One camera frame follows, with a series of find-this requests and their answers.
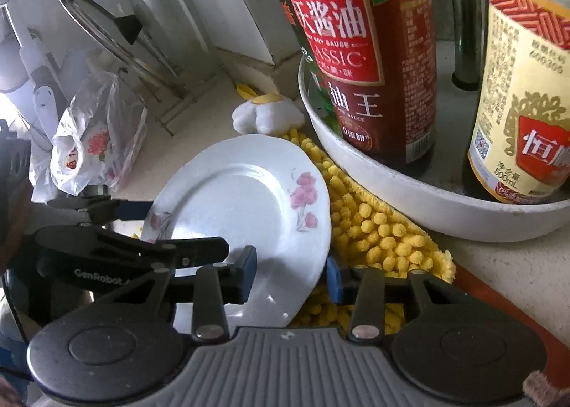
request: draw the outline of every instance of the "white tray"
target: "white tray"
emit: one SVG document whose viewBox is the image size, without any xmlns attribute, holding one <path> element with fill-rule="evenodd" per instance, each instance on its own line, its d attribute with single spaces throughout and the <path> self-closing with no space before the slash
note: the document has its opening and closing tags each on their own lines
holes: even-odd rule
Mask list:
<svg viewBox="0 0 570 407">
<path fill-rule="evenodd" d="M 461 167 L 477 92 L 463 92 L 451 83 L 453 43 L 438 42 L 437 139 L 430 168 L 413 179 L 387 168 L 353 148 L 319 117 L 312 81 L 299 68 L 299 89 L 323 149 L 356 182 L 414 222 L 448 235 L 483 242 L 516 242 L 545 235 L 570 222 L 570 199 L 535 206 L 505 205 L 463 194 Z"/>
</svg>

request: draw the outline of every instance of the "dark bottle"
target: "dark bottle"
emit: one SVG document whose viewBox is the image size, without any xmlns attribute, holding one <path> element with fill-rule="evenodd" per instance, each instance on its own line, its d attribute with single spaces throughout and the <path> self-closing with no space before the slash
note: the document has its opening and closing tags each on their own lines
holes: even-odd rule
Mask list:
<svg viewBox="0 0 570 407">
<path fill-rule="evenodd" d="M 434 143 L 431 0 L 291 0 L 344 139 L 414 175 Z"/>
</svg>

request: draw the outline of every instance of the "pink flower pattern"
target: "pink flower pattern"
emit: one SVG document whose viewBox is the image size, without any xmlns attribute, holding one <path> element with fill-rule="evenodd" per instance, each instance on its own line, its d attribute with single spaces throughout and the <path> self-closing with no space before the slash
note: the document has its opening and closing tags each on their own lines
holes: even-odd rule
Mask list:
<svg viewBox="0 0 570 407">
<path fill-rule="evenodd" d="M 105 161 L 105 151 L 109 143 L 110 136 L 108 130 L 102 130 L 92 136 L 87 142 L 87 152 L 99 156 L 99 161 Z"/>
<path fill-rule="evenodd" d="M 150 241 L 154 243 L 156 240 L 166 240 L 166 233 L 168 227 L 170 227 L 170 222 L 172 221 L 172 214 L 170 212 L 159 212 L 153 213 L 150 217 L 150 227 L 152 230 L 158 232 L 155 240 Z"/>
<path fill-rule="evenodd" d="M 315 189 L 316 179 L 309 172 L 302 173 L 296 180 L 297 187 L 290 194 L 291 208 L 297 211 L 298 232 L 308 232 L 307 228 L 317 228 L 318 219 L 311 211 L 306 212 L 306 207 L 314 205 L 318 198 Z"/>
</svg>

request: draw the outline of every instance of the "white plate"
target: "white plate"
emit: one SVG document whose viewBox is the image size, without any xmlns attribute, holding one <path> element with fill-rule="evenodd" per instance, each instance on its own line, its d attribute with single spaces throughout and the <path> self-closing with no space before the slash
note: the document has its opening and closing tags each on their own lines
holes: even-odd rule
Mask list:
<svg viewBox="0 0 570 407">
<path fill-rule="evenodd" d="M 286 140 L 243 135 L 210 146 L 162 189 L 141 238 L 221 236 L 232 255 L 256 247 L 258 271 L 249 300 L 226 305 L 236 326 L 285 326 L 315 287 L 331 242 L 327 186 L 306 154 Z M 195 269 L 177 272 L 190 275 Z M 191 304 L 179 304 L 175 327 L 189 332 Z"/>
</svg>

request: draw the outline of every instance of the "plastic bag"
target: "plastic bag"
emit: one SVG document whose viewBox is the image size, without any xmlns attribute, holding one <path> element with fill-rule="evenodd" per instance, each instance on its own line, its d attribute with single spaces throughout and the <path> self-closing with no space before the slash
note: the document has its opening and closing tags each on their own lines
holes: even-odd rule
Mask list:
<svg viewBox="0 0 570 407">
<path fill-rule="evenodd" d="M 51 144 L 44 140 L 45 145 L 50 145 L 50 151 L 46 151 L 41 145 L 32 139 L 30 155 L 30 182 L 33 185 L 32 202 L 47 203 L 58 194 L 58 188 L 53 183 L 50 172 Z"/>
<path fill-rule="evenodd" d="M 90 75 L 73 97 L 53 137 L 51 176 L 78 195 L 87 185 L 117 189 L 146 134 L 146 108 L 118 76 Z"/>
</svg>

